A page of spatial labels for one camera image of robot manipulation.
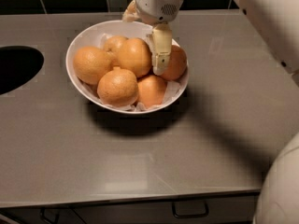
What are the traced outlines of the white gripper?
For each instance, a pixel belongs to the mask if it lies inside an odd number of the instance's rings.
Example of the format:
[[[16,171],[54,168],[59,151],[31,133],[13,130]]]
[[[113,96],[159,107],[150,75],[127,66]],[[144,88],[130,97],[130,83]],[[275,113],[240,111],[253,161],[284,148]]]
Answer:
[[[153,73],[162,75],[168,67],[172,48],[172,31],[168,23],[175,19],[183,0],[132,0],[122,14],[126,22],[141,19],[147,24],[156,24],[147,35],[152,53]]]

